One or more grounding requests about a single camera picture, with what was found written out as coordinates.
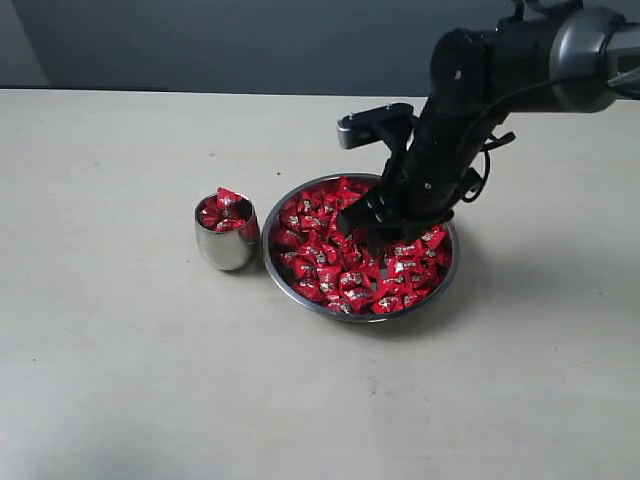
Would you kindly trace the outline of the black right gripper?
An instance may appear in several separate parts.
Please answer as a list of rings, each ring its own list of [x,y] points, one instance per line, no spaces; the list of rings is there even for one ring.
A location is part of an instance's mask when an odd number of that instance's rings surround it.
[[[454,114],[443,100],[428,98],[399,162],[374,191],[340,211],[337,229],[344,235],[363,229],[368,252],[378,256],[450,220],[458,203],[472,203],[483,192],[490,152],[505,144],[494,135],[504,120],[494,107]]]

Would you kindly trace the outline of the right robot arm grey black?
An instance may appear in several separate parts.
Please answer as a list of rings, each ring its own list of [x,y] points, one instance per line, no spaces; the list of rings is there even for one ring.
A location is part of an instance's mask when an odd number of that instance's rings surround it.
[[[415,240],[482,193],[477,156],[511,143],[497,126],[514,113],[596,113],[639,96],[639,26],[580,1],[518,1],[491,30],[454,29],[437,42],[431,92],[420,113],[406,103],[348,115],[340,145],[390,150],[381,178],[336,225],[372,250]]]

